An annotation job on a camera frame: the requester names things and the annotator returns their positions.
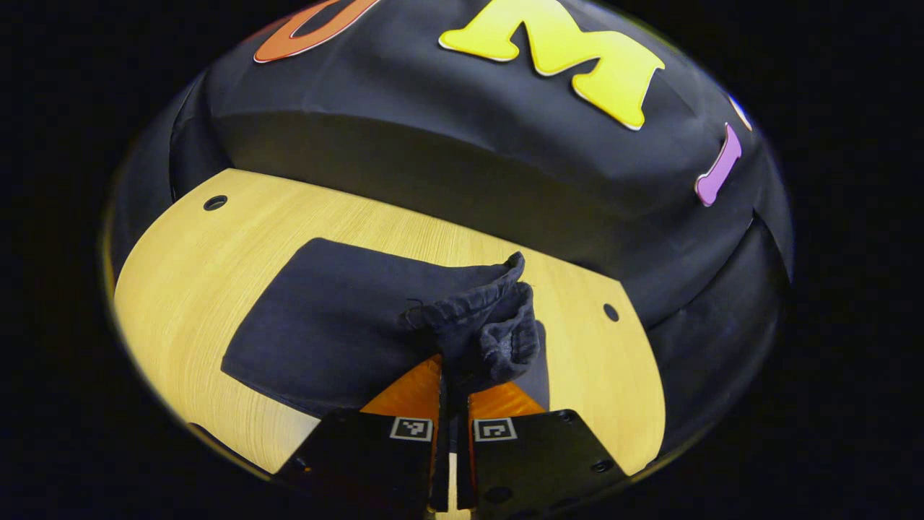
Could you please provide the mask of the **black backdrop cloth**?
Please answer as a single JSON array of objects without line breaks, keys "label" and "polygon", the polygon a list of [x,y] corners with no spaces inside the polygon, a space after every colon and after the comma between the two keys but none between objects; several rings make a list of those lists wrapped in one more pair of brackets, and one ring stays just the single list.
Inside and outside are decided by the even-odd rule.
[{"label": "black backdrop cloth", "polygon": [[489,0],[380,0],[330,42],[266,63],[277,21],[151,122],[118,169],[106,258],[237,167],[402,205],[620,280],[666,379],[662,452],[754,381],[792,279],[794,231],[772,148],[725,85],[625,14],[558,2],[580,33],[616,32],[666,64],[628,129],[584,100],[593,57],[542,76],[526,55],[443,48]]}]

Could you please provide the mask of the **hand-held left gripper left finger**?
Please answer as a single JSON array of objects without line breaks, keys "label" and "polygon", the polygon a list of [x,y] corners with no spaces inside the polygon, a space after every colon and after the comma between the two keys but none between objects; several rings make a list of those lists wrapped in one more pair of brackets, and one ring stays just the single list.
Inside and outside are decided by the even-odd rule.
[{"label": "hand-held left gripper left finger", "polygon": [[433,355],[361,408],[337,408],[275,474],[333,516],[429,516],[441,422]]}]

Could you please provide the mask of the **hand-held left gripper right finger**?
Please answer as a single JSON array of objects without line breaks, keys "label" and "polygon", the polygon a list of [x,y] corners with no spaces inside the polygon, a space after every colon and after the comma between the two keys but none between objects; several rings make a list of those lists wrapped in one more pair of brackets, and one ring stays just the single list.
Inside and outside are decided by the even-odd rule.
[{"label": "hand-held left gripper right finger", "polygon": [[451,503],[474,517],[576,517],[628,476],[574,410],[545,411],[515,383],[461,402]]}]

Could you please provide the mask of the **dark blue jeans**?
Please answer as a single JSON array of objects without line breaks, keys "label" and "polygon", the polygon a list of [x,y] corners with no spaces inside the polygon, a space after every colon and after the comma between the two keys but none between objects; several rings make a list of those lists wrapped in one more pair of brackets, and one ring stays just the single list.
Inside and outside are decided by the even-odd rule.
[{"label": "dark blue jeans", "polygon": [[258,296],[222,372],[305,414],[359,409],[442,355],[459,391],[516,382],[550,404],[546,332],[516,251],[499,264],[439,266],[313,239]]}]

